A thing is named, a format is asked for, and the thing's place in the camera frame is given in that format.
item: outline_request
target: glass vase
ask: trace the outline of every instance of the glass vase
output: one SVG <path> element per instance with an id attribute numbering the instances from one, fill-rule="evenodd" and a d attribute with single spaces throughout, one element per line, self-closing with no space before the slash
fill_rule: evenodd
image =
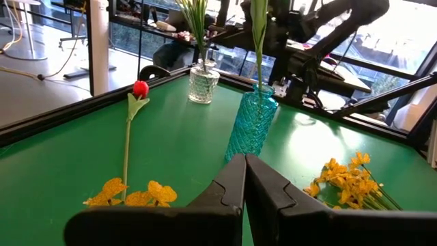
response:
<path id="1" fill-rule="evenodd" d="M 243 94 L 235 119 L 234 129 L 227 145 L 225 160 L 228 163 L 237 153 L 259 155 L 266 140 L 278 103 L 272 98 L 274 88 L 258 84 L 253 92 Z"/>
<path id="2" fill-rule="evenodd" d="M 213 70 L 215 65 L 215 62 L 207 60 L 204 68 L 203 61 L 199 59 L 199 63 L 190 69 L 188 99 L 195 103 L 211 103 L 214 88 L 220 77 L 220 74 Z"/>

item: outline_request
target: white column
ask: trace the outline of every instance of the white column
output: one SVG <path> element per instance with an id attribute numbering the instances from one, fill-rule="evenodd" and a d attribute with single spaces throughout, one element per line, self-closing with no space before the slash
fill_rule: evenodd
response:
<path id="1" fill-rule="evenodd" d="M 109 91 L 109 13 L 107 0 L 90 0 L 94 96 Z"/>

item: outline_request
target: clear glass vase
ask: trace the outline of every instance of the clear glass vase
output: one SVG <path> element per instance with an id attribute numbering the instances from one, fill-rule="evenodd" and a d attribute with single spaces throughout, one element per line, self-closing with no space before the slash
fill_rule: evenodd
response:
<path id="1" fill-rule="evenodd" d="M 207 60 L 204 69 L 203 62 L 199 59 L 199 63 L 190 69 L 188 99 L 195 103 L 211 103 L 214 88 L 220 77 L 220 74 L 213 70 L 215 65 L 215 62 Z"/>

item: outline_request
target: daffodil bunch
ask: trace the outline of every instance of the daffodil bunch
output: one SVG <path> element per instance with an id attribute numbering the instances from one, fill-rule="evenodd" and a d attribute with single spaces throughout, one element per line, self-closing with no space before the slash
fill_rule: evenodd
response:
<path id="1" fill-rule="evenodd" d="M 113 178 L 103 185 L 103 189 L 93 198 L 88 198 L 84 204 L 88 206 L 115 206 L 121 204 L 121 199 L 114 197 L 125 191 L 128 186 L 124 185 L 121 178 Z M 170 186 L 162 186 L 156 181 L 150 181 L 147 191 L 135 191 L 128 195 L 124 204 L 126 206 L 147 206 L 147 207 L 170 207 L 169 202 L 178 198 L 176 192 Z"/>
<path id="2" fill-rule="evenodd" d="M 316 197 L 320 192 L 320 183 L 337 187 L 339 192 L 338 203 L 354 209 L 372 210 L 401 210 L 401 207 L 383 189 L 383 184 L 378 184 L 371 172 L 364 166 L 370 162 L 368 154 L 356 153 L 356 158 L 351 158 L 349 167 L 340 165 L 332 158 L 325 164 L 322 174 L 316 178 L 309 188 L 304 189 L 310 196 Z M 326 205 L 333 208 L 340 206 Z"/>

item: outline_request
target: red tulip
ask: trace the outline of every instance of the red tulip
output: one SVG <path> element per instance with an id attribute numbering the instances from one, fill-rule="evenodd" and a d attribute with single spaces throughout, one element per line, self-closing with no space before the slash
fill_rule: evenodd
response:
<path id="1" fill-rule="evenodd" d="M 133 91 L 135 96 L 144 99 L 149 93 L 149 85 L 145 81 L 135 81 Z"/>

